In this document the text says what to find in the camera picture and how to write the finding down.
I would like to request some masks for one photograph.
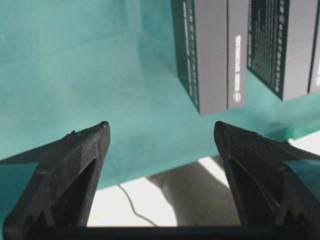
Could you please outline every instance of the green fabric backdrop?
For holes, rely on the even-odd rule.
[[[2,0],[0,76],[0,159],[106,120],[99,188],[216,155],[219,120],[280,141],[320,129],[320,93],[281,102],[251,73],[245,107],[199,116],[169,0]]]

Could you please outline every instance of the white floor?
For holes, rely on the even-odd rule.
[[[320,155],[320,131],[297,140],[290,139],[289,143]],[[224,171],[210,157],[202,158],[199,162],[217,180],[228,186]],[[121,186],[127,191],[138,214],[161,227],[177,225],[172,207],[161,191],[146,178],[126,182]],[[149,222],[133,213],[129,200],[118,186],[96,192],[87,225],[89,227],[152,227]]]

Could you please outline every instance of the cable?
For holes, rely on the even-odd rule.
[[[159,227],[157,224],[155,224],[155,223],[154,223],[153,221],[151,221],[150,219],[148,219],[148,218],[146,218],[145,216],[142,216],[142,215],[140,215],[139,213],[137,213],[136,210],[135,210],[134,204],[133,204],[131,198],[129,197],[129,194],[127,193],[127,191],[126,191],[120,184],[118,184],[117,186],[118,186],[118,187],[122,190],[122,192],[124,192],[124,194],[126,195],[126,198],[129,200],[131,209],[132,209],[133,213],[134,213],[137,217],[139,217],[139,218],[147,221],[148,223],[150,223],[150,224],[153,225],[154,227]]]

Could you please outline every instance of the gray product box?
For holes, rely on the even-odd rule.
[[[246,103],[248,0],[228,0],[228,109]]]
[[[317,7],[317,13],[316,13],[316,24],[315,24],[314,42],[313,42],[313,55],[312,55],[312,64],[311,64],[311,70],[310,70],[309,93],[314,93],[314,92],[320,90],[319,8],[320,8],[320,1],[318,1],[318,7]]]
[[[308,92],[318,0],[250,0],[247,66],[283,101]]]
[[[178,76],[199,113],[242,106],[248,0],[171,0],[171,6]]]

